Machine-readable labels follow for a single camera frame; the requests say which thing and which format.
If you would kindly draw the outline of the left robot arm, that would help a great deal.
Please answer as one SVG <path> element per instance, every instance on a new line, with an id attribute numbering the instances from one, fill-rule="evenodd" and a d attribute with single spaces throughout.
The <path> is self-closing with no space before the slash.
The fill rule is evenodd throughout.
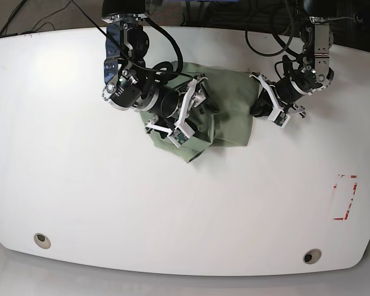
<path id="1" fill-rule="evenodd" d="M 297 101 L 326 89 L 334 78 L 329 61 L 334 37 L 329 22 L 336 15 L 336 1 L 297 1 L 296 13 L 289 12 L 288 42 L 272 32 L 282 47 L 279 53 L 286 53 L 274 64 L 282 65 L 283 76 L 273 82 L 262 74 L 251 74 L 261 86 L 250 109 L 253 117 L 267 117 L 281 128 L 293 115 L 306 117 L 305 108 L 297 105 Z"/>

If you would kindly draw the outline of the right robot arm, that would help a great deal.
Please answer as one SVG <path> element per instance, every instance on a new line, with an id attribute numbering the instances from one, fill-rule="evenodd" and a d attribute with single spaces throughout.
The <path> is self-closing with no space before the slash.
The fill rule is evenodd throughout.
<path id="1" fill-rule="evenodd" d="M 146 133 L 157 132 L 176 145 L 200 136 L 192 118 L 208 100 L 207 77 L 183 72 L 184 59 L 175 39 L 147 14 L 145 1 L 104 1 L 102 20 L 106 59 L 103 99 L 118 110 L 133 109 L 147 117 Z M 142 22 L 161 33 L 172 45 L 177 62 L 163 61 L 149 68 L 145 56 L 150 39 Z"/>

